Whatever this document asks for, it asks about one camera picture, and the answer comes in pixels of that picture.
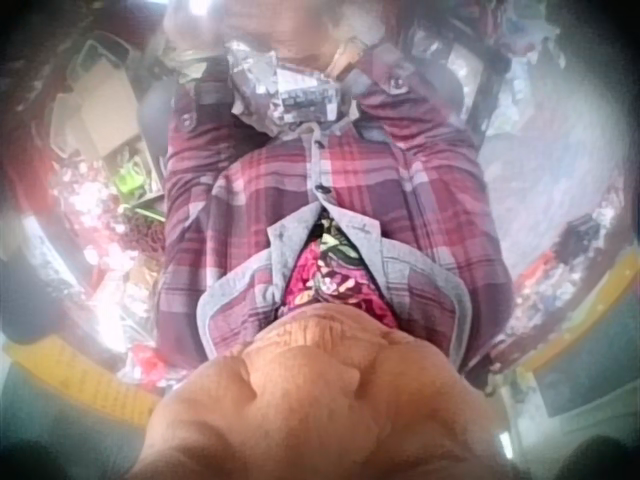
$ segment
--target green item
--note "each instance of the green item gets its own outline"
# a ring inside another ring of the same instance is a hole
[[[134,157],[130,162],[127,162],[116,175],[114,183],[123,195],[132,195],[140,188],[144,188],[146,176],[140,165],[140,159]]]

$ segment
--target hand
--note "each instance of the hand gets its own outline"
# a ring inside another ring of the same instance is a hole
[[[338,50],[331,18],[343,0],[227,0],[225,37],[282,60],[324,71]]]
[[[164,30],[178,50],[222,53],[222,0],[212,0],[206,15],[195,15],[189,0],[170,0]]]

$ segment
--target light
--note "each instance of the light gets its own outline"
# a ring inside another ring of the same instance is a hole
[[[511,435],[509,435],[509,432],[500,434],[500,443],[502,444],[505,457],[511,460],[513,458],[513,447],[511,446]]]
[[[213,0],[189,0],[189,10],[194,15],[204,17],[212,3]]]

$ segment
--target floor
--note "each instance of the floor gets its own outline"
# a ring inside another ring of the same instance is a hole
[[[628,98],[614,96],[593,65],[568,52],[563,70],[543,54],[530,71],[534,114],[518,135],[489,137],[479,157],[514,278],[566,222],[594,210],[630,142]]]

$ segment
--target red item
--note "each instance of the red item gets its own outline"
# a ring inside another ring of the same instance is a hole
[[[152,390],[164,380],[167,374],[167,365],[160,360],[156,351],[147,346],[136,344],[131,347],[131,354],[136,365],[142,370],[142,385],[148,390]]]

